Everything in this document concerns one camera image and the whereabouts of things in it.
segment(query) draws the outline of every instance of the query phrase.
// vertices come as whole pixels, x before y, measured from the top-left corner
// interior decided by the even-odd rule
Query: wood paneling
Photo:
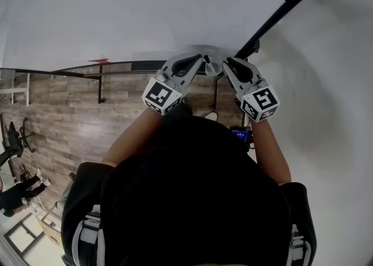
[[[105,72],[128,70],[127,65],[105,66]],[[78,72],[98,72],[98,66],[79,69]],[[32,174],[40,167],[52,185],[41,195],[47,207],[58,201],[69,182],[68,174],[75,172],[85,161],[101,161],[110,145],[145,109],[141,95],[152,75],[122,75],[103,77],[102,97],[97,103],[98,82],[62,76],[31,75],[30,106],[24,96],[16,94],[16,103],[10,97],[0,101],[3,119],[20,128],[24,117],[29,119],[27,130],[35,135],[30,144],[36,152],[25,149],[22,157],[13,159],[15,174],[18,165],[25,165]],[[24,85],[17,78],[16,87]],[[187,103],[195,115],[204,116],[213,103],[213,79],[196,76],[187,96]],[[226,126],[239,125],[241,113],[233,103],[235,92],[224,78],[219,81],[217,109],[219,122]]]

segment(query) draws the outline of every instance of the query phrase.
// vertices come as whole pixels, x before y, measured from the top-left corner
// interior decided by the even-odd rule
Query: red object
[[[108,58],[106,58],[106,59],[88,60],[88,62],[110,63],[110,62],[108,61]]]

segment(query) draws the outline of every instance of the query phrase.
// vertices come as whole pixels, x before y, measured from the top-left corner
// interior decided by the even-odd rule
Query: floor
[[[129,70],[131,66],[104,66],[104,72]],[[98,72],[98,66],[78,69],[82,73]],[[152,75],[121,75],[103,77],[102,97],[97,103],[98,82],[89,79],[32,74],[30,106],[25,106],[23,94],[0,100],[4,124],[14,122],[20,128],[27,118],[26,131],[35,132],[30,138],[34,153],[25,149],[22,157],[12,160],[14,173],[19,176],[19,164],[31,173],[39,167],[52,185],[41,195],[46,207],[58,201],[75,172],[85,161],[101,161],[110,145],[145,109],[141,95]],[[26,84],[26,75],[17,77],[16,87]],[[2,83],[7,88],[10,83]],[[189,86],[187,103],[193,113],[204,116],[213,103],[213,79],[196,76]],[[233,103],[235,92],[226,78],[219,80],[216,111],[225,126],[241,124],[242,114]]]

